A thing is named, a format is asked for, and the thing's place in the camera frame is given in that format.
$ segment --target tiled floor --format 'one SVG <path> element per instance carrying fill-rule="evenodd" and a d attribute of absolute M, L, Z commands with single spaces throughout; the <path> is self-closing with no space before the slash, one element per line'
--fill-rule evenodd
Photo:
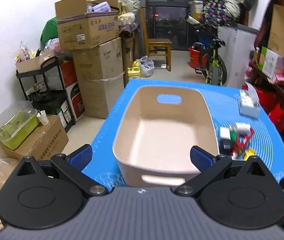
<path fill-rule="evenodd" d="M 172 51 L 172 71 L 162 69 L 161 65 L 165 64 L 165 57 L 152 57 L 154 61 L 154 74 L 148 79 L 174 80 L 194 83 L 204 83 L 202 75 L 196 74 L 188 65 L 189 53 L 187 51 Z M 69 132 L 69 141 L 65 146 L 63 153 L 70 154 L 86 143 L 92 143 L 94 137 L 101 128 L 104 120 L 92 118 L 83 115 L 81 119 L 73 126 Z"/>

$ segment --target yellow jug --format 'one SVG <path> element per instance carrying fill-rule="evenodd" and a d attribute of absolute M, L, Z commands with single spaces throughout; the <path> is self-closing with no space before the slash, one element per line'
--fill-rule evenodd
<path fill-rule="evenodd" d="M 140 62 L 135 61 L 131 67 L 127 68 L 127 76 L 128 80 L 132 79 L 140 79 L 141 78 L 141 72 L 140 72 Z"/>

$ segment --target paper cup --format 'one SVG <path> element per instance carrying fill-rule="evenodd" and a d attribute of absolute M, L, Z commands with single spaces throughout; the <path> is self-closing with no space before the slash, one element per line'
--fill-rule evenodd
<path fill-rule="evenodd" d="M 42 125 L 48 124 L 48 118 L 44 110 L 37 113 L 36 117 L 40 120 Z"/>

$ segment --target clear plastic lid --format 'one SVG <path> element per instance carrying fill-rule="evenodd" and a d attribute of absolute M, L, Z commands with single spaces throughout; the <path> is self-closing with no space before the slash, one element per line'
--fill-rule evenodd
<path fill-rule="evenodd" d="M 13 138 L 34 116 L 35 110 L 29 101 L 18 101 L 0 114 L 0 140 Z"/>

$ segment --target blue table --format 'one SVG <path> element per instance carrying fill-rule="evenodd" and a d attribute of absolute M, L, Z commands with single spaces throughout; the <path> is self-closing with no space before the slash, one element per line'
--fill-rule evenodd
<path fill-rule="evenodd" d="M 134 92 L 139 87 L 148 85 L 185 87 L 200 91 L 209 107 L 216 133 L 218 127 L 228 127 L 235 122 L 251 124 L 255 134 L 250 146 L 257 151 L 257 155 L 272 172 L 277 182 L 284 177 L 284 143 L 279 133 L 264 111 L 261 111 L 258 120 L 239 114 L 238 89 L 160 80 L 132 80 L 128 83 L 95 137 L 92 143 L 92 160 L 82 173 L 105 185 L 109 190 L 113 186 L 126 186 L 113 156 L 112 145 L 122 115 Z"/>

